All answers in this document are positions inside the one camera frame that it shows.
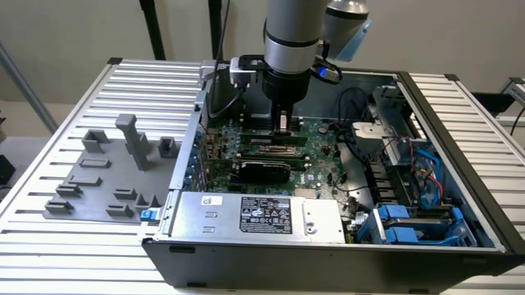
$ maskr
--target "blue cable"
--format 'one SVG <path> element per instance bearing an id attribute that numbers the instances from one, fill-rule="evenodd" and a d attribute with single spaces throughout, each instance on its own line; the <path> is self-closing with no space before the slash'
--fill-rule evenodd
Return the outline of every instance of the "blue cable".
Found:
<path id="1" fill-rule="evenodd" d="M 424 151 L 423 149 L 414 149 L 412 150 L 415 153 L 418 153 L 419 155 L 422 155 L 423 157 L 428 158 L 430 160 L 434 161 L 435 163 L 435 180 L 438 182 L 440 182 L 440 160 L 438 158 L 435 158 L 427 151 Z M 439 202 L 439 189 L 435 190 L 435 195 L 432 198 L 432 205 L 436 205 Z"/>

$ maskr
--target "black cable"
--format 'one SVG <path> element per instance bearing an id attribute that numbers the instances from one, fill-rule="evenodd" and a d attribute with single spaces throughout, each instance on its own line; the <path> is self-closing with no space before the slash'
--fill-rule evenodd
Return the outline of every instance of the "black cable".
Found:
<path id="1" fill-rule="evenodd" d="M 344 133 L 343 133 L 344 145 L 346 145 L 347 149 L 350 150 L 352 156 L 358 159 L 358 161 L 359 161 L 359 162 L 362 163 L 362 165 L 366 167 L 366 161 L 364 161 L 364 159 L 358 155 L 358 153 L 354 151 L 354 149 L 351 148 L 348 139 L 347 139 L 347 137 L 346 137 L 346 134 L 347 134 L 347 130 L 346 130 Z"/>
<path id="2" fill-rule="evenodd" d="M 336 108 L 336 123 L 337 123 L 337 124 L 344 124 L 344 122 L 346 122 L 346 120 L 347 120 L 347 113 L 346 113 L 346 115 L 344 115 L 344 121 L 343 121 L 343 123 L 340 123 L 340 102 L 341 102 L 341 100 L 343 100 L 344 94 L 346 94 L 350 90 L 358 90 L 358 91 L 364 95 L 364 97 L 368 96 L 368 94 L 366 93 L 366 91 L 363 91 L 362 88 L 355 87 L 355 86 L 348 87 L 348 88 L 346 88 L 343 91 L 339 92 L 339 94 L 336 95 L 336 103 L 337 103 L 337 108 Z"/>
<path id="3" fill-rule="evenodd" d="M 325 68 L 331 71 L 335 71 L 336 72 L 336 81 L 321 77 L 315 70 L 317 68 Z M 340 68 L 336 65 L 333 65 L 332 63 L 329 63 L 327 60 L 317 61 L 316 64 L 312 65 L 309 73 L 315 77 L 315 79 L 317 79 L 320 82 L 331 84 L 331 85 L 339 84 L 343 80 L 343 72 L 340 71 Z"/>
<path id="4" fill-rule="evenodd" d="M 516 125 L 516 122 L 519 121 L 519 117 L 522 116 L 523 111 L 525 111 L 525 108 L 522 108 L 522 111 L 516 114 L 515 121 L 514 121 L 514 124 L 511 125 L 511 129 L 510 129 L 510 136 L 514 133 L 515 125 Z"/>
<path id="5" fill-rule="evenodd" d="M 337 185 L 339 180 L 340 180 L 340 177 L 343 177 L 341 174 L 339 175 L 339 177 L 336 178 L 336 180 L 332 182 L 332 185 L 333 185 L 333 187 L 335 187 L 337 190 L 340 190 L 341 192 L 354 192 L 354 191 L 358 191 L 358 190 L 360 190 L 360 189 L 368 189 L 368 186 L 360 186 L 360 187 L 358 187 L 358 188 L 355 188 L 355 189 L 341 189 L 341 188 L 339 187 L 339 185 Z"/>
<path id="6" fill-rule="evenodd" d="M 221 24 L 221 33 L 220 33 L 220 41 L 219 41 L 219 48 L 215 57 L 215 66 L 213 66 L 213 80 L 211 81 L 211 89 L 209 89 L 209 101 L 205 103 L 207 105 L 207 113 L 211 114 L 211 105 L 215 96 L 215 85 L 216 85 L 216 72 L 219 68 L 219 56 L 221 56 L 221 43 L 224 43 L 224 35 L 225 35 L 225 25 L 228 23 L 228 14 L 229 14 L 229 2 L 228 0 L 225 4 L 225 14 L 224 14 L 224 23 Z"/>
<path id="7" fill-rule="evenodd" d="M 219 116 L 221 115 L 221 113 L 225 112 L 227 109 L 232 106 L 232 104 L 236 103 L 236 101 L 241 99 L 241 96 L 243 96 L 244 91 L 245 91 L 245 88 L 244 88 L 244 87 L 239 87 L 239 88 L 236 89 L 235 97 L 233 97 L 232 100 L 228 102 L 228 104 L 221 108 L 220 111 L 217 111 L 217 112 L 215 112 L 215 113 L 208 112 L 208 113 L 207 113 L 208 117 L 212 118 L 212 119 L 216 118 L 216 117 L 219 117 Z"/>

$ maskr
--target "power supply label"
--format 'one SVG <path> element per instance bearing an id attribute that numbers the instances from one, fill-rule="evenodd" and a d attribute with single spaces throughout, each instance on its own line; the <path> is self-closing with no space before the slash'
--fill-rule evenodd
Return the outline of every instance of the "power supply label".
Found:
<path id="1" fill-rule="evenodd" d="M 289 199 L 241 197 L 239 228 L 241 232 L 291 234 Z"/>

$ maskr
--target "capacitor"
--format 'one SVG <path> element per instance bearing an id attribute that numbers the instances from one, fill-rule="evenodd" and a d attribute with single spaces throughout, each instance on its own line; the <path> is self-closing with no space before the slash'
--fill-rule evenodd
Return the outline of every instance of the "capacitor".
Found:
<path id="1" fill-rule="evenodd" d="M 320 198 L 320 183 L 315 185 L 315 199 Z"/>
<path id="2" fill-rule="evenodd" d="M 324 135 L 324 134 L 327 134 L 328 129 L 327 129 L 325 127 L 320 126 L 320 127 L 317 128 L 317 132 L 319 132 L 319 134 Z"/>

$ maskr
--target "gray plastic block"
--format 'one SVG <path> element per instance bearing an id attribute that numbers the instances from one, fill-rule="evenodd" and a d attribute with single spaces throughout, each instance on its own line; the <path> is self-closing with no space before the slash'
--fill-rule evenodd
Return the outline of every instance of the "gray plastic block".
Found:
<path id="1" fill-rule="evenodd" d="M 133 200 L 137 198 L 137 192 L 134 189 L 114 189 L 114 198 L 117 200 Z"/>
<path id="2" fill-rule="evenodd" d="M 142 148 L 142 150 L 145 151 L 145 154 L 149 153 L 149 142 L 148 142 L 148 138 L 145 137 L 145 133 L 144 132 L 137 132 L 138 134 L 138 142 L 140 142 L 140 146 Z M 128 150 L 128 153 L 130 154 L 129 148 L 128 148 L 128 144 L 125 144 L 125 148 Z"/>
<path id="3" fill-rule="evenodd" d="M 149 203 L 144 200 L 142 195 L 140 194 L 137 197 L 137 200 L 134 202 L 134 211 L 138 213 L 141 213 L 142 210 L 146 210 L 149 208 Z"/>
<path id="4" fill-rule="evenodd" d="M 156 146 L 158 149 L 158 154 L 164 159 L 176 159 L 179 154 L 179 146 L 172 137 L 160 137 L 158 145 Z"/>
<path id="5" fill-rule="evenodd" d="M 65 194 L 70 193 L 68 185 L 76 185 L 78 197 L 54 194 L 52 201 L 61 202 L 64 199 L 73 206 L 69 214 L 53 213 L 44 211 L 42 215 L 48 219 L 106 221 L 138 224 L 138 214 L 141 210 L 162 205 L 168 194 L 168 184 L 176 160 L 161 158 L 157 145 L 158 141 L 149 141 L 148 148 L 148 170 L 138 171 L 132 157 L 128 154 L 124 140 L 110 140 L 109 143 L 101 143 L 104 154 L 89 154 L 82 151 L 78 161 L 74 163 L 65 181 Z M 84 160 L 98 161 L 100 163 L 109 161 L 106 168 L 85 167 Z M 114 196 L 116 189 L 121 195 Z M 126 205 L 133 215 L 109 215 L 106 213 L 108 205 Z"/>
<path id="6" fill-rule="evenodd" d="M 81 168 L 109 168 L 112 165 L 106 159 L 81 159 L 78 163 Z"/>
<path id="7" fill-rule="evenodd" d="M 101 178 L 97 176 L 77 177 L 74 175 L 70 175 L 66 182 L 70 184 L 77 184 L 80 186 L 100 186 Z"/>
<path id="8" fill-rule="evenodd" d="M 140 136 L 134 128 L 136 121 L 137 118 L 134 115 L 120 114 L 116 118 L 114 126 L 124 134 L 126 150 L 132 155 L 137 169 L 145 171 L 148 169 L 148 158 L 145 157 L 146 152 L 142 150 L 142 143 L 140 142 Z"/>
<path id="9" fill-rule="evenodd" d="M 85 150 L 93 154 L 102 154 L 101 143 L 109 143 L 104 130 L 88 130 L 81 139 Z"/>
<path id="10" fill-rule="evenodd" d="M 158 207 L 161 207 L 161 205 L 154 195 L 150 198 L 149 202 L 144 200 L 142 195 L 138 195 L 137 200 L 134 202 L 134 211 L 138 213 L 138 215 L 142 210 L 146 210 L 148 208 L 158 208 Z"/>
<path id="11" fill-rule="evenodd" d="M 120 217 L 130 217 L 132 211 L 126 204 L 114 204 L 108 205 L 105 208 L 105 212 L 109 216 L 120 216 Z"/>
<path id="12" fill-rule="evenodd" d="M 60 184 L 56 189 L 56 193 L 61 197 L 80 197 L 81 189 L 76 184 L 62 183 Z"/>
<path id="13" fill-rule="evenodd" d="M 49 200 L 44 207 L 53 214 L 70 214 L 73 209 L 73 206 L 65 200 Z"/>

